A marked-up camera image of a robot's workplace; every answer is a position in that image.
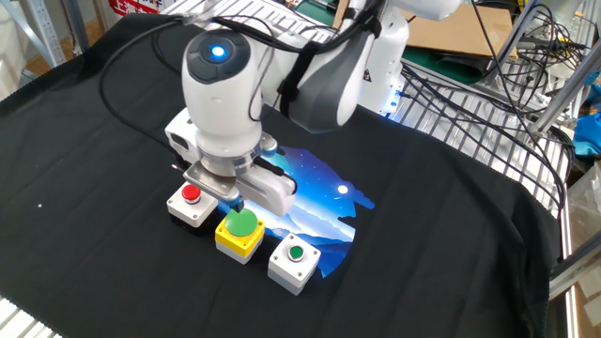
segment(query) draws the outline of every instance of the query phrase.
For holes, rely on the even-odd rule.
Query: cable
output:
[[[516,111],[516,116],[519,120],[519,123],[522,125],[522,127],[524,127],[525,132],[533,140],[534,146],[537,147],[541,151],[541,153],[543,155],[543,161],[541,161],[541,163],[543,163],[545,165],[545,167],[551,172],[551,174],[553,175],[553,178],[555,179],[555,185],[557,186],[559,196],[560,196],[560,204],[558,205],[558,209],[561,210],[561,209],[563,209],[563,207],[565,205],[565,187],[563,186],[563,181],[562,181],[561,177],[559,176],[559,174],[557,173],[557,171],[553,168],[551,161],[548,159],[547,153],[545,153],[545,150],[540,147],[538,142],[536,142],[536,139],[534,138],[534,136],[532,135],[530,130],[528,130],[528,126],[526,125],[526,122],[524,121],[522,116],[519,114],[517,107],[511,98],[509,89],[507,88],[507,83],[505,82],[505,77],[504,77],[504,75],[502,73],[502,69],[501,69],[501,63],[499,62],[499,59],[495,55],[494,48],[492,47],[492,43],[490,42],[490,38],[485,29],[485,24],[482,21],[482,17],[480,16],[480,11],[478,10],[478,7],[476,6],[476,3],[474,2],[474,0],[471,0],[471,4],[474,8],[474,11],[476,12],[476,17],[478,18],[478,23],[480,24],[480,27],[482,28],[482,33],[485,35],[486,44],[488,45],[488,48],[490,49],[490,52],[492,53],[493,60],[495,60],[495,63],[497,64],[497,67],[499,69],[499,75],[501,76],[501,84],[503,86],[503,90],[505,91],[505,94],[507,95],[507,99],[509,100],[509,103],[511,104],[512,108],[514,108],[514,110]],[[546,8],[548,10],[549,18],[550,18],[551,22],[553,22],[553,13],[551,12],[551,10],[548,9],[548,7],[545,5],[539,5],[539,6]]]
[[[371,13],[378,12],[383,5],[384,5],[383,0],[374,1],[371,4],[371,6],[367,9],[365,9],[363,12],[371,12]],[[244,35],[248,36],[249,38],[253,38],[263,44],[266,44],[268,46],[273,46],[275,49],[278,49],[278,50],[281,50],[284,52],[291,52],[291,53],[300,53],[301,52],[301,48],[290,46],[284,42],[281,42],[278,39],[273,41],[273,39],[269,35],[255,29],[251,26],[245,25],[243,23],[237,23],[235,21],[225,19],[224,17],[215,17],[215,18],[212,18],[212,21],[214,23],[218,23],[222,26],[230,28],[230,29],[234,30],[235,32],[244,34]],[[354,22],[347,30],[342,32],[340,35],[329,40],[327,43],[321,44],[320,47],[317,49],[316,54],[324,54],[324,53],[335,50],[336,48],[341,46],[343,43],[347,42],[349,39],[355,37],[357,34],[360,34],[362,32],[362,26],[363,26],[363,23]]]
[[[338,29],[336,29],[334,27],[330,27],[330,26],[325,25],[325,24],[316,24],[316,25],[313,25],[313,26],[307,26],[307,27],[302,28],[301,31],[298,34],[302,34],[304,32],[307,32],[307,31],[310,31],[310,30],[313,30],[313,29],[326,29],[326,30],[329,30],[329,31],[333,32],[334,34],[338,34],[340,32]]]
[[[512,127],[507,127],[507,126],[500,126],[500,125],[494,124],[494,123],[479,122],[479,121],[476,121],[476,120],[473,120],[473,119],[462,119],[462,118],[458,118],[458,117],[450,117],[448,115],[447,116],[441,115],[439,111],[434,110],[434,109],[428,107],[426,104],[424,104],[423,102],[419,101],[417,98],[412,97],[411,95],[405,95],[404,98],[408,98],[408,99],[414,100],[415,102],[417,102],[420,106],[422,106],[425,110],[427,110],[430,113],[434,113],[436,115],[440,115],[440,116],[442,116],[442,117],[444,117],[446,119],[450,119],[450,120],[452,119],[455,122],[468,122],[468,123],[471,123],[471,124],[476,124],[476,125],[481,125],[481,126],[487,126],[487,127],[494,126],[494,127],[502,128],[502,129],[504,129],[506,131],[524,132],[524,130],[522,128],[512,128]],[[553,143],[557,143],[557,144],[560,144],[560,145],[563,145],[563,146],[574,148],[574,145],[572,144],[571,140],[569,140],[569,138],[568,138],[567,142],[566,141],[562,141],[562,140],[554,140],[554,139],[551,139],[551,138],[548,138],[548,137],[541,137],[541,138],[543,138],[545,140],[548,140],[549,142],[553,142]]]
[[[415,72],[414,72],[412,69],[410,69],[410,68],[408,68],[408,67],[404,67],[404,69],[405,69],[405,68],[407,68],[407,69],[408,69],[409,75],[411,75],[411,73],[412,73],[412,72],[415,74]],[[431,86],[429,86],[429,84],[427,84],[427,82],[426,82],[426,81],[424,81],[424,79],[422,79],[421,77],[419,77],[417,74],[415,74],[415,76],[411,75],[411,77],[413,77],[413,78],[415,78],[416,80],[418,80],[418,82],[421,82],[421,83],[422,83],[422,85],[424,85],[424,86],[425,86],[425,87],[426,87],[426,88],[427,88],[427,89],[428,89],[430,92],[432,92],[432,94],[435,94],[435,95],[437,95],[437,93],[438,93],[438,92],[437,92],[437,91],[436,91],[434,88],[432,88]],[[422,97],[423,97],[423,98],[424,98],[424,99],[425,99],[425,100],[428,102],[428,104],[430,104],[430,105],[432,105],[433,107],[435,107],[435,108],[436,108],[436,109],[439,111],[439,114],[440,114],[440,115],[442,115],[442,116],[446,117],[447,119],[449,119],[449,121],[451,121],[451,123],[453,123],[453,124],[454,124],[454,125],[455,125],[455,126],[456,126],[456,127],[459,129],[459,130],[460,130],[460,131],[462,131],[462,132],[463,132],[463,133],[466,135],[466,137],[470,138],[470,139],[471,139],[473,142],[475,142],[475,143],[476,143],[476,145],[479,145],[479,144],[480,144],[480,141],[476,140],[476,138],[475,138],[475,137],[473,137],[473,136],[472,136],[472,135],[471,135],[471,134],[470,134],[468,131],[466,131],[466,130],[465,130],[463,127],[461,127],[461,126],[460,126],[460,125],[459,125],[457,122],[455,122],[455,121],[454,121],[454,119],[453,119],[452,117],[450,117],[450,116],[448,116],[446,113],[444,113],[444,111],[443,111],[442,109],[440,109],[440,107],[438,107],[438,105],[436,105],[436,104],[434,103],[434,101],[432,101],[430,98],[428,98],[428,97],[427,97],[427,96],[426,96],[426,95],[425,95],[425,94],[422,92],[422,90],[421,90],[420,88],[418,88],[418,86],[417,86],[416,84],[414,84],[414,83],[413,83],[413,82],[412,82],[410,79],[408,79],[408,83],[409,83],[409,84],[410,84],[410,85],[411,85],[411,86],[412,86],[412,87],[413,87],[413,88],[414,88],[414,89],[417,91],[418,95],[421,95],[421,96],[422,96]],[[443,97],[443,96],[442,96],[440,93],[438,93],[438,95],[440,95],[440,97],[439,97],[439,100],[442,100],[442,98],[444,98],[444,97]],[[488,126],[489,128],[491,128],[491,129],[493,129],[493,130],[495,130],[495,131],[497,131],[497,132],[499,132],[499,133],[503,134],[503,136],[505,136],[505,137],[509,138],[510,140],[514,141],[514,142],[515,142],[517,145],[519,145],[519,146],[520,146],[520,142],[519,142],[519,141],[518,141],[518,140],[517,140],[517,139],[516,139],[516,138],[515,138],[513,135],[511,135],[511,134],[507,133],[507,131],[504,131],[504,130],[500,129],[500,128],[499,128],[499,127],[497,127],[496,125],[493,125],[493,124],[491,124],[490,122],[488,122],[488,121],[486,121],[486,120],[482,119],[482,118],[481,118],[481,117],[479,117],[478,115],[476,115],[476,114],[474,114],[474,113],[472,113],[472,112],[470,112],[470,111],[466,110],[465,108],[463,108],[463,107],[461,107],[461,106],[459,106],[459,105],[456,105],[456,104],[455,104],[455,105],[456,105],[456,107],[454,107],[452,104],[449,104],[450,106],[452,106],[452,108],[454,108],[454,109],[456,109],[457,111],[460,111],[460,112],[462,112],[462,113],[464,113],[464,114],[466,114],[466,115],[469,115],[470,117],[473,117],[473,118],[477,119],[479,122],[481,122],[481,123],[483,123],[483,124],[487,125],[487,126]],[[517,169],[517,168],[516,168],[514,165],[512,165],[510,162],[508,162],[508,161],[504,160],[503,158],[501,158],[501,157],[500,157],[499,155],[497,155],[495,152],[491,151],[490,149],[488,149],[488,148],[487,148],[487,147],[485,147],[485,146],[482,146],[482,148],[483,148],[483,149],[485,149],[485,150],[487,150],[487,151],[490,153],[490,155],[491,155],[492,157],[494,157],[494,158],[496,158],[497,160],[499,160],[499,161],[501,161],[501,162],[505,163],[505,164],[506,164],[506,165],[507,165],[509,168],[511,168],[511,169],[513,169],[513,170],[515,170],[515,171],[516,171],[516,172],[518,172],[518,173],[521,173],[521,171],[520,171],[519,169]],[[530,152],[532,152],[532,150],[531,150],[531,149],[529,149],[529,148],[528,148],[527,146],[525,146],[525,145],[523,145],[523,148],[524,148],[524,149],[526,149],[527,151],[530,151]],[[532,182],[532,183],[533,183],[533,184],[534,184],[536,187],[538,187],[538,188],[539,188],[539,189],[541,189],[543,192],[545,192],[546,194],[548,194],[548,196],[551,198],[551,200],[553,200],[553,201],[554,201],[556,204],[558,204],[558,205],[559,205],[559,203],[560,203],[560,202],[559,202],[559,201],[558,201],[558,200],[557,200],[557,199],[556,199],[556,198],[553,196],[553,194],[552,194],[552,193],[551,193],[549,190],[547,190],[547,188],[545,188],[544,186],[542,186],[542,185],[541,185],[539,182],[537,182],[537,181],[536,181],[534,178],[531,178],[531,177],[529,177],[528,175],[523,175],[523,176],[524,176],[526,179],[528,179],[529,181],[531,181],[531,182]]]
[[[175,74],[177,74],[177,76],[181,76],[181,70],[177,69],[173,66],[171,66],[171,64],[169,62],[167,62],[164,54],[162,53],[162,49],[159,46],[159,37],[161,36],[161,32],[155,34],[152,36],[152,40],[150,42],[150,46],[152,47],[152,53],[154,53],[154,55],[157,57],[157,59],[159,59],[159,61],[169,70],[171,70],[172,72],[174,72]]]
[[[111,66],[115,63],[115,61],[123,54],[123,52],[127,51],[131,46],[133,46],[136,43],[140,42],[143,38],[146,38],[148,36],[151,36],[154,33],[160,32],[160,31],[162,31],[164,29],[176,26],[178,24],[181,24],[181,17],[175,16],[175,17],[172,18],[171,21],[169,21],[167,23],[160,24],[160,25],[158,25],[158,26],[156,26],[154,28],[151,28],[151,29],[147,30],[146,32],[140,34],[139,36],[133,38],[132,40],[128,41],[126,44],[124,44],[123,46],[121,46],[116,52],[114,52],[113,55],[111,55],[111,57],[109,57],[109,59],[106,61],[106,64],[104,64],[104,67],[102,68],[102,71],[100,72],[99,94],[100,94],[100,99],[102,100],[102,103],[104,104],[104,106],[106,107],[106,109],[119,122],[123,123],[124,125],[130,127],[131,129],[133,129],[135,131],[138,131],[138,132],[142,133],[144,136],[150,138],[151,140],[155,141],[159,145],[161,145],[164,148],[166,148],[169,152],[171,152],[176,157],[178,165],[182,165],[182,163],[185,163],[185,161],[181,158],[181,156],[171,146],[169,146],[169,144],[167,142],[165,142],[162,139],[154,136],[152,133],[150,133],[150,131],[146,131],[142,127],[133,124],[127,118],[125,118],[123,115],[121,115],[111,105],[111,103],[109,102],[109,100],[106,98],[106,93],[104,92],[104,81],[106,79],[106,74],[108,73],[108,70],[111,68]]]
[[[500,133],[502,136],[505,136],[506,138],[508,138],[509,140],[511,140],[512,142],[514,142],[516,145],[520,146],[521,148],[523,148],[525,151],[527,151],[528,153],[530,153],[532,156],[534,156],[538,161],[540,161],[545,167],[547,167],[547,169],[552,170],[552,166],[550,164],[547,164],[545,162],[545,159],[543,157],[541,157],[538,153],[536,153],[536,151],[532,150],[530,147],[526,146],[524,143],[522,143],[521,141],[519,141],[518,139],[516,139],[515,136],[509,134],[507,131],[504,131],[501,128],[498,128],[495,125],[492,125],[490,122],[486,121],[485,119],[479,117],[477,114],[463,108],[462,106],[456,104],[455,102],[453,102],[452,100],[449,100],[448,98],[446,98],[445,96],[443,96],[442,94],[440,94],[440,92],[438,92],[436,89],[434,89],[425,79],[423,79],[422,77],[420,77],[419,75],[417,75],[417,73],[411,69],[410,67],[407,67],[407,65],[405,65],[403,67],[402,73],[405,75],[408,73],[408,75],[412,78],[414,78],[415,80],[417,80],[418,82],[420,82],[428,91],[430,91],[432,94],[434,94],[435,96],[437,96],[437,98],[441,101],[443,101],[444,103],[446,103],[447,105],[449,105],[451,108],[462,112],[465,115],[468,115],[471,118],[474,118],[475,120],[482,122],[484,124],[487,124],[489,128],[491,128],[492,130]],[[416,88],[416,90],[418,91],[418,93],[420,93],[422,96],[425,97],[425,95],[421,92],[421,90],[419,88],[417,88],[417,86],[415,84],[413,84],[411,81],[408,81],[414,88]],[[562,205],[562,201],[558,201],[557,199],[555,199],[555,197],[553,196],[553,194],[551,194],[550,192],[548,192],[549,197],[558,205],[561,206]]]

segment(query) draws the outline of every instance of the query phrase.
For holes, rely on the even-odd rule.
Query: metal pole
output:
[[[551,271],[549,298],[552,300],[561,295],[583,275],[596,268],[599,262],[601,262],[601,231],[589,238]]]
[[[584,58],[584,61],[574,71],[572,77],[565,83],[562,90],[557,93],[545,112],[529,127],[529,130],[535,134],[547,132],[584,86],[584,80],[592,71],[597,71],[599,68],[601,68],[601,43],[597,42],[591,52]]]
[[[102,0],[93,0],[94,11],[96,12],[96,19],[100,25],[100,32],[102,34],[109,30],[109,25],[106,23],[106,17],[104,16],[104,8],[102,7]]]
[[[51,67],[58,66],[59,63],[53,58],[46,45],[44,45],[44,43],[38,38],[38,35],[36,35],[29,23],[27,23],[27,20],[23,14],[14,6],[12,6],[10,0],[0,0],[0,4],[4,5],[8,14],[10,14],[12,19],[14,19],[14,21],[21,27],[27,37],[31,40],[31,43],[34,44],[34,47],[36,47],[41,57],[43,57]]]
[[[512,29],[511,33],[509,33],[509,37],[503,44],[501,50],[497,54],[497,59],[499,63],[502,65],[507,62],[509,55],[516,48],[519,39],[524,35],[526,29],[530,26],[532,19],[534,18],[534,14],[536,14],[536,10],[532,10],[534,6],[542,3],[543,0],[531,0],[528,2],[522,14],[517,18],[517,21],[514,23],[514,29]],[[496,67],[497,65],[493,62],[490,67],[494,67],[493,70],[486,76],[484,79],[485,84],[492,86],[495,84],[495,79],[497,75],[499,75],[499,69]]]
[[[85,32],[84,18],[79,9],[77,0],[60,0],[60,4],[65,12],[67,25],[71,32],[71,40],[73,41],[73,53],[81,54],[90,48],[90,42],[87,40]]]

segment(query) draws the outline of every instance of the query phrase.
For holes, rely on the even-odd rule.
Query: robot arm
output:
[[[411,0],[398,1],[419,9]],[[364,0],[350,5],[362,9]],[[420,10],[424,16],[435,12]],[[192,164],[185,178],[235,209],[240,210],[244,198],[276,215],[286,214],[297,185],[282,169],[260,159],[277,148],[261,129],[262,106],[272,105],[310,132],[344,125],[356,108],[375,40],[372,31],[353,23],[354,19],[346,19],[343,25],[346,31],[341,36],[352,33],[349,39],[304,59],[231,29],[208,30],[195,37],[182,65],[187,111],[165,130],[171,146]],[[252,20],[247,24],[266,33],[266,27]],[[289,33],[277,40],[303,53],[308,42]]]

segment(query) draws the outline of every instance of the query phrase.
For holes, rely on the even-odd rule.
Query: emergency stop button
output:
[[[188,204],[196,204],[200,201],[200,189],[192,184],[188,184],[181,190],[181,196]]]

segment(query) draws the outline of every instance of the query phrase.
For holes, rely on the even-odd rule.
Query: black fabric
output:
[[[163,23],[119,22],[83,57],[0,103],[0,293],[68,337],[529,337],[543,325],[558,225],[518,183],[451,147],[358,110],[304,148],[368,196],[342,265],[295,297],[267,277],[277,243],[242,266],[192,236],[165,201],[182,184],[160,146],[111,118],[98,72]],[[172,65],[193,28],[165,31]],[[157,134],[184,101],[179,79],[131,49],[107,77],[112,102]]]
[[[282,95],[282,99],[280,100],[280,112],[288,118],[290,118],[290,102],[297,99],[297,96],[299,95],[299,82],[309,68],[309,65],[311,65],[311,61],[313,61],[313,57],[316,55],[319,46],[320,44],[309,41],[302,47],[299,56],[297,56],[297,60],[294,62],[294,66],[292,66],[292,69],[278,88],[278,93]]]

